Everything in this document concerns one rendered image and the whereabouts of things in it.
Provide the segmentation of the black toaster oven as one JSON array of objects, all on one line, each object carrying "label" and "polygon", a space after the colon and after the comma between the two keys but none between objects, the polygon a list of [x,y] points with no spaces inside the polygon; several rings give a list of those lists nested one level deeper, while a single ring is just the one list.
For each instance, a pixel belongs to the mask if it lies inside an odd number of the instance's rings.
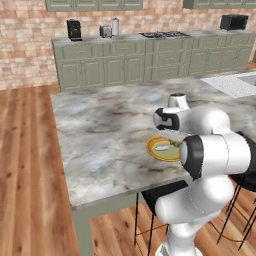
[{"label": "black toaster oven", "polygon": [[228,14],[223,15],[220,22],[220,29],[230,30],[244,30],[248,21],[247,15]]}]

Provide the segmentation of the green marble-topped island counter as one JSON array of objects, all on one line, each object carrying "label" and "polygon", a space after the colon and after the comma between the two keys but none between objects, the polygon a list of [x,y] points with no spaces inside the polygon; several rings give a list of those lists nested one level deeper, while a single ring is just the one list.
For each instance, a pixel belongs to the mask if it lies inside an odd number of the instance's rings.
[{"label": "green marble-topped island counter", "polygon": [[193,78],[55,94],[51,97],[81,256],[94,256],[90,219],[135,204],[137,193],[187,180],[178,162],[160,162],[146,150],[157,134],[153,113],[172,93],[192,107],[225,111],[234,131],[256,141],[256,96],[233,99]]}]

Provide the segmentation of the green wall cupboard run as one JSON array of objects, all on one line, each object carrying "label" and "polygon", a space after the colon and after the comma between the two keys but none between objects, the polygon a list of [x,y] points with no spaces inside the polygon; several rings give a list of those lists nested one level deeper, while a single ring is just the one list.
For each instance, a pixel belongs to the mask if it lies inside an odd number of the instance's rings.
[{"label": "green wall cupboard run", "polygon": [[183,0],[186,9],[249,9],[256,8],[256,0]]},{"label": "green wall cupboard run", "polygon": [[49,12],[142,10],[143,0],[45,0]]}]

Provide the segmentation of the black gas hob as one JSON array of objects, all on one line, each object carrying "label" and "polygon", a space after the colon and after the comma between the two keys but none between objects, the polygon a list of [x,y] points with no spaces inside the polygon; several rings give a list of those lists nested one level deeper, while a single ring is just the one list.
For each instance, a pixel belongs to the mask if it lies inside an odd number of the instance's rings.
[{"label": "black gas hob", "polygon": [[182,33],[180,31],[169,31],[169,32],[147,32],[139,33],[146,38],[175,38],[175,37],[190,37],[190,35]]}]

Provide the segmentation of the black coffee machine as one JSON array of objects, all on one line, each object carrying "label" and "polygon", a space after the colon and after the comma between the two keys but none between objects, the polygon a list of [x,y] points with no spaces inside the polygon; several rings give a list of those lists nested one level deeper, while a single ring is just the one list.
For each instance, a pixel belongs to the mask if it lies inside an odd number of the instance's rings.
[{"label": "black coffee machine", "polygon": [[69,19],[66,21],[68,37],[71,41],[81,41],[81,24],[78,20]]}]

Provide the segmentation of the white fish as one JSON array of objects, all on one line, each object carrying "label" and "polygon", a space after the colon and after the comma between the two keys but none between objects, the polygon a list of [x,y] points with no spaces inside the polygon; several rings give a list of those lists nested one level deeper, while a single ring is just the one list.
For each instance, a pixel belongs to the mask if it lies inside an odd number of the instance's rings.
[{"label": "white fish", "polygon": [[162,144],[162,145],[156,146],[155,150],[156,151],[166,151],[166,150],[169,150],[171,147],[172,147],[171,143]]}]

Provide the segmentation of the black bar stool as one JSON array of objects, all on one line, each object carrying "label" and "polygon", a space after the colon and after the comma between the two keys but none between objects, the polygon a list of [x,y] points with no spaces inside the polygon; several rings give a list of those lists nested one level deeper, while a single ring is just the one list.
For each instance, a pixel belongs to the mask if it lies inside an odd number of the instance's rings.
[{"label": "black bar stool", "polygon": [[[233,181],[236,182],[236,187],[235,187],[234,195],[233,195],[232,199],[230,200],[230,202],[228,204],[228,207],[227,207],[227,210],[226,210],[227,217],[226,217],[226,220],[225,220],[224,225],[222,227],[222,230],[219,232],[219,237],[218,237],[217,241],[220,241],[220,239],[224,236],[225,227],[226,227],[227,222],[230,218],[231,212],[232,212],[232,210],[235,206],[235,203],[237,201],[240,190],[242,188],[247,189],[247,190],[251,190],[251,185],[245,181],[245,179],[246,179],[245,175],[242,175],[241,177],[238,177],[237,175],[231,175],[231,178],[232,178]],[[239,249],[242,248],[244,242],[246,241],[249,233],[252,230],[253,224],[256,222],[256,199],[254,200],[254,205],[255,205],[254,210],[251,213],[250,218],[247,220],[246,226],[243,229],[244,237],[243,237],[242,240],[239,241],[239,243],[240,243]]]},{"label": "black bar stool", "polygon": [[[152,188],[146,191],[142,191],[141,195],[143,199],[145,200],[147,206],[152,212],[152,218],[151,218],[151,227],[150,227],[150,239],[149,239],[149,245],[148,245],[148,256],[150,255],[150,248],[151,248],[151,240],[152,240],[152,231],[153,231],[153,223],[154,223],[154,217],[155,214],[155,204],[158,198],[168,195],[170,193],[174,193],[180,189],[183,189],[187,187],[188,184],[184,181],[177,181],[171,184],[166,184],[163,186],[159,186],[156,188]],[[137,235],[137,220],[138,220],[138,199],[139,199],[139,193],[136,194],[136,210],[135,210],[135,229],[134,229],[134,246],[136,245],[136,235]]]}]

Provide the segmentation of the green base cupboard run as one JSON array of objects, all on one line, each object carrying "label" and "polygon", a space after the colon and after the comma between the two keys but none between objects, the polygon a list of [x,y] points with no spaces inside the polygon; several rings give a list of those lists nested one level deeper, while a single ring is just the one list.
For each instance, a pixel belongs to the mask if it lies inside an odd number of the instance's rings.
[{"label": "green base cupboard run", "polygon": [[60,90],[77,91],[123,84],[242,70],[256,32],[185,31],[190,37],[146,38],[140,34],[111,38],[52,40]]}]

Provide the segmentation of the pale sink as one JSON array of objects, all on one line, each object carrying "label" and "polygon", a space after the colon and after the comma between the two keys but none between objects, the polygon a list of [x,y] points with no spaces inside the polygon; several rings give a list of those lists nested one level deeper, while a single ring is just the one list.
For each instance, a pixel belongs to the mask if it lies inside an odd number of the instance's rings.
[{"label": "pale sink", "polygon": [[202,81],[234,99],[256,95],[256,71],[203,78]]}]

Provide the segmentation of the silver toaster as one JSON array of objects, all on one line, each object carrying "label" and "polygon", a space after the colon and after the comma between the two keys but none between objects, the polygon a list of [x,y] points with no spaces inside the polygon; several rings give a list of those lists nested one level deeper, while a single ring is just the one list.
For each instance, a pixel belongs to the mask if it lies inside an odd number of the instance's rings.
[{"label": "silver toaster", "polygon": [[102,38],[112,37],[112,28],[110,26],[100,26],[99,27],[100,36]]}]

